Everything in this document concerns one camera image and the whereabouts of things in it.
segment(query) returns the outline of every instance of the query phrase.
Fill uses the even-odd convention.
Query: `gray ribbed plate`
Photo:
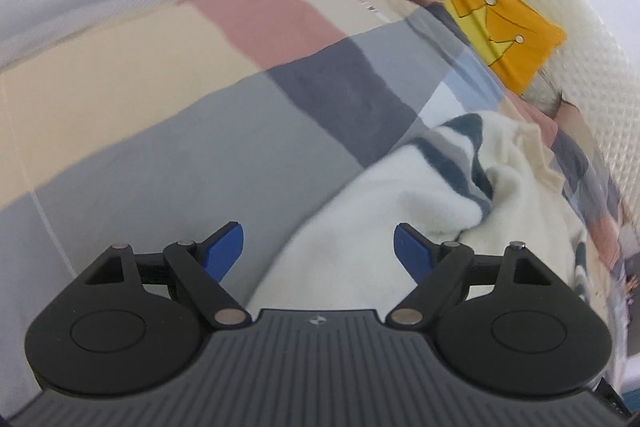
[[[200,357],[148,393],[90,400],[45,391],[16,427],[618,427],[590,393],[520,401],[442,365],[419,333],[373,311],[264,311],[214,334]]]

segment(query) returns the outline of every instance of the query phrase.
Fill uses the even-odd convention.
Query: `folded fabric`
[[[447,11],[482,60],[521,94],[556,46],[566,38],[521,0],[444,0]]]
[[[363,172],[283,249],[248,310],[376,309],[383,318],[415,282],[394,254],[396,225],[476,253],[527,246],[574,285],[586,231],[562,197],[540,128],[468,113],[433,128]],[[472,288],[470,296],[487,288]]]

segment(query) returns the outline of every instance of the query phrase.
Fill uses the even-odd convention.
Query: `bed sheet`
[[[172,1],[6,68],[0,412],[37,391],[29,322],[108,245],[158,251],[239,221],[223,286],[245,303],[297,227],[388,152],[461,112],[522,118],[442,5],[416,1]],[[609,295],[603,281],[585,269],[578,290]]]

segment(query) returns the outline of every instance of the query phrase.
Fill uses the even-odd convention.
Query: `blue stripe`
[[[452,63],[442,80],[465,108],[465,111],[498,109],[504,99],[504,87],[494,72],[478,56],[466,48]]]
[[[480,207],[482,218],[484,219],[489,213],[489,210],[491,210],[491,201],[476,196],[471,192],[469,185],[472,181],[467,178],[457,163],[448,158],[426,138],[415,139],[412,145],[415,145],[425,161],[438,172],[440,177],[449,184],[454,192],[473,201]]]
[[[575,285],[575,292],[578,294],[578,297],[582,299],[583,302],[589,304],[589,294],[584,284],[578,283],[577,285]]]
[[[622,401],[631,412],[640,411],[640,389],[622,394]]]
[[[469,113],[449,120],[444,124],[456,133],[466,136],[474,147],[474,158],[471,163],[471,180],[476,187],[479,187],[484,195],[489,199],[494,199],[494,188],[486,177],[484,169],[480,165],[478,152],[482,146],[482,118],[479,114]]]
[[[585,273],[587,272],[587,247],[584,241],[580,241],[578,246],[575,248],[575,264],[577,266],[582,266]]]
[[[616,281],[620,280],[620,278],[622,277],[624,266],[625,266],[625,259],[623,258],[622,254],[620,254],[618,256],[616,263],[613,265],[613,268],[611,269],[611,276],[613,277],[613,279],[615,279]]]
[[[453,20],[453,17],[451,17],[443,3],[432,2],[427,6],[427,11],[444,24],[447,30],[453,33],[465,46],[471,45],[469,39],[466,38],[465,33],[460,29],[460,26],[456,24],[455,20]]]

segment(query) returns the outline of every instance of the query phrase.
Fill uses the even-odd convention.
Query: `gray stripe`
[[[387,154],[417,119],[349,38],[268,74],[364,167]]]
[[[463,114],[453,120],[449,120],[445,126],[456,133],[466,136],[474,148],[474,157],[471,163],[471,180],[482,193],[489,199],[494,198],[494,189],[486,177],[484,169],[480,165],[478,153],[482,147],[482,118],[477,113]]]
[[[478,150],[482,144],[481,139],[474,140],[474,137],[467,136],[466,133],[460,132],[461,119],[465,117],[476,117],[473,122],[478,125],[480,138],[482,137],[482,120],[476,114],[464,115],[455,118],[446,125],[462,137],[470,139],[474,147],[474,155],[469,158],[466,152],[447,140],[436,130],[425,133],[421,138],[413,140],[414,144],[423,158],[433,167],[444,181],[456,193],[474,201],[478,204],[482,211],[482,217],[486,217],[491,210],[491,192],[487,193],[484,182],[488,184],[484,171],[479,166]]]
[[[578,147],[574,139],[562,129],[558,129],[556,139],[551,145],[551,150],[558,160],[572,193],[574,193],[590,167],[589,159],[582,149]],[[593,187],[596,187],[597,180],[593,179],[593,183]]]
[[[587,273],[587,246],[584,241],[580,241],[575,248],[575,264],[576,266],[582,266],[584,272]]]
[[[361,171],[259,73],[95,153],[38,195],[78,270],[111,243],[159,251],[239,221],[245,248],[223,285],[246,302],[297,227]]]
[[[450,64],[462,53],[464,45],[452,38],[450,32],[426,10],[417,9],[410,17],[411,24],[395,22],[353,36],[351,40],[389,89],[420,113],[451,71]],[[416,32],[416,26],[420,26],[420,32]],[[447,53],[443,56],[437,48],[425,45],[427,36],[434,41],[441,40],[443,44],[439,47],[446,46]]]
[[[407,145],[409,142],[412,142],[417,138],[424,137],[428,132],[430,132],[429,128],[420,118],[418,118],[414,123],[412,123],[411,127],[409,127],[406,133],[402,135],[401,139],[398,140],[398,143],[394,145],[392,151],[395,151],[403,145]]]
[[[465,46],[471,45],[469,39],[462,31],[462,28],[460,28],[460,26],[456,24],[455,20],[453,20],[447,9],[444,7],[443,3],[432,2],[426,7],[426,9],[431,15],[436,17],[436,19],[439,20],[443,24],[443,26],[447,28],[447,30],[453,33],[458,38],[458,40],[460,40],[460,42],[463,42]]]
[[[30,195],[0,211],[0,411],[10,415],[39,391],[24,356],[30,322],[71,275]]]
[[[504,86],[478,58],[475,52],[465,47],[453,70],[444,78],[444,83],[467,111],[498,109],[504,99]]]

